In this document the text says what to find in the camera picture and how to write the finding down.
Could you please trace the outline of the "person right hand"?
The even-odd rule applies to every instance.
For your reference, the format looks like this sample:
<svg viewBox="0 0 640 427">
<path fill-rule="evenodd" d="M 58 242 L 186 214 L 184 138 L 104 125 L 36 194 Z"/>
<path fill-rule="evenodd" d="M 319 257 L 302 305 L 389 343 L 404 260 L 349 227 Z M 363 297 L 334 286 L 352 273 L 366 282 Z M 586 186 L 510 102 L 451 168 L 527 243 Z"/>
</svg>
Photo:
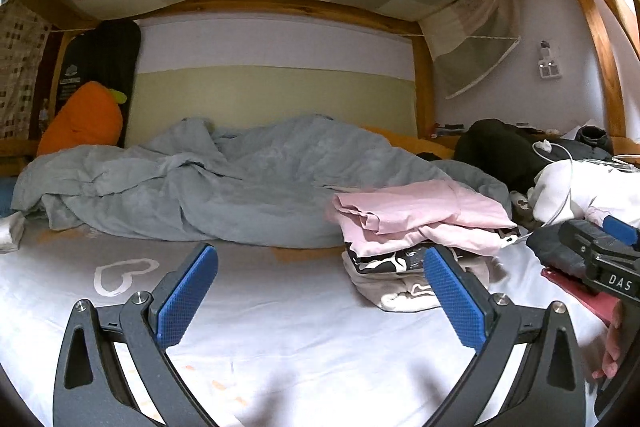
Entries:
<svg viewBox="0 0 640 427">
<path fill-rule="evenodd" d="M 619 301 L 613 309 L 610 326 L 608 326 L 608 332 L 606 333 L 601 365 L 591 373 L 593 379 L 611 379 L 620 369 L 620 360 L 622 359 L 620 336 L 622 335 L 624 313 L 624 304 Z"/>
</svg>

